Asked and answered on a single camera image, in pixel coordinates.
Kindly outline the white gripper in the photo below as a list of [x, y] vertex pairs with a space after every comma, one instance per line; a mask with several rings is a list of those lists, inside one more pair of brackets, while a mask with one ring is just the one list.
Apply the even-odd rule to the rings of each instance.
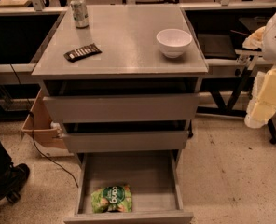
[[251, 95], [244, 123], [249, 128], [258, 129], [276, 113], [276, 66], [266, 74], [257, 73]]

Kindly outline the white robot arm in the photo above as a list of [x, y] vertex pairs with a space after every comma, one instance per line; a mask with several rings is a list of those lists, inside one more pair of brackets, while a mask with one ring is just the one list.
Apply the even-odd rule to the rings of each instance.
[[257, 129], [266, 125], [276, 113], [276, 12], [265, 26], [248, 36], [242, 46], [261, 49], [263, 59], [273, 64], [267, 73], [257, 73], [244, 118], [249, 128]]

